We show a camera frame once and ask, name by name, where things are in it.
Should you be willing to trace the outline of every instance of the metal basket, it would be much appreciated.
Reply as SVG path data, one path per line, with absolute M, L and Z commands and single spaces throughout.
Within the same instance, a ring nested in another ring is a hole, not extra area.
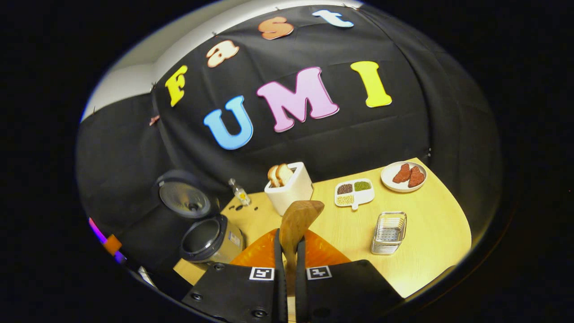
M 392 255 L 405 238 L 405 231 L 405 212 L 381 213 L 377 219 L 371 252 L 375 255 Z

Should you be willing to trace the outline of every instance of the small glass bottle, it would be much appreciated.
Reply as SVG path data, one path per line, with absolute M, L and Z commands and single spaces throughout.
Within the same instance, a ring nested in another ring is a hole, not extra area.
M 235 194 L 235 197 L 237 197 L 241 201 L 242 205 L 247 206 L 247 205 L 251 204 L 251 199 L 249 198 L 249 196 L 247 196 L 247 193 L 245 193 L 245 190 L 243 189 L 243 187 L 241 187 L 235 183 L 234 178 L 231 178 L 228 183 L 229 183 L 229 186 L 231 186 L 233 194 Z

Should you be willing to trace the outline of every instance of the white plate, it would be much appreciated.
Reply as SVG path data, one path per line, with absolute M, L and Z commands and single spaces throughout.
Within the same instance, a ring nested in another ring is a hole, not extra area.
M 368 190 L 362 191 L 355 191 L 355 183 L 356 182 L 367 182 L 371 186 Z M 351 184 L 352 191 L 345 194 L 337 194 L 337 190 L 341 185 L 344 184 Z M 337 203 L 337 196 L 346 196 L 352 195 L 353 196 L 353 203 L 352 204 L 338 204 Z M 375 189 L 373 188 L 373 183 L 368 178 L 360 178 L 354 180 L 348 180 L 346 182 L 341 182 L 335 186 L 335 205 L 340 207 L 350 206 L 353 211 L 357 211 L 359 208 L 359 204 L 365 204 L 371 202 L 375 198 Z
M 408 164 L 409 169 L 412 169 L 414 166 L 418 166 L 418 169 L 421 170 L 421 173 L 423 175 L 425 175 L 425 179 L 422 181 L 422 183 L 420 183 L 419 185 L 417 185 L 415 187 L 409 187 L 409 181 L 408 180 L 406 182 L 402 182 L 402 183 L 393 182 L 393 178 L 401 170 L 401 166 L 403 164 Z M 396 191 L 396 192 L 401 192 L 401 193 L 412 192 L 412 191 L 416 191 L 416 190 L 420 189 L 421 186 L 424 185 L 424 183 L 426 182 L 426 178 L 427 178 L 426 168 L 423 167 L 421 164 L 413 163 L 412 161 L 411 162 L 410 161 L 407 161 L 407 162 L 406 161 L 397 161 L 396 163 L 392 163 L 392 164 L 386 166 L 381 171 L 381 180 L 383 181 L 383 184 L 386 187 L 388 187 L 389 189 Z

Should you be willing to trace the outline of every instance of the meat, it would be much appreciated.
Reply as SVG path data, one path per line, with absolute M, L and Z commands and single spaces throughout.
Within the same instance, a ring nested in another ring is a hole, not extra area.
M 417 166 L 414 166 L 413 169 L 410 170 L 409 187 L 415 187 L 422 183 L 423 180 L 425 180 L 425 175 L 421 173 L 421 170 L 419 170 Z
M 408 164 L 403 164 L 401 170 L 393 178 L 393 182 L 402 183 L 406 182 L 410 178 L 410 170 Z

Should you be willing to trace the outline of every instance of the letter u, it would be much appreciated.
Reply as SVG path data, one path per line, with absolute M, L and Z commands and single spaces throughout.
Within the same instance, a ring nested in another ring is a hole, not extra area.
M 223 120 L 221 120 L 221 109 L 213 110 L 203 119 L 203 124 L 210 128 L 218 144 L 227 150 L 244 146 L 251 140 L 253 135 L 253 124 L 243 107 L 244 99 L 245 98 L 240 95 L 227 101 L 225 104 L 225 109 L 233 112 L 233 115 L 241 127 L 241 131 L 236 135 L 231 135 L 227 131 Z

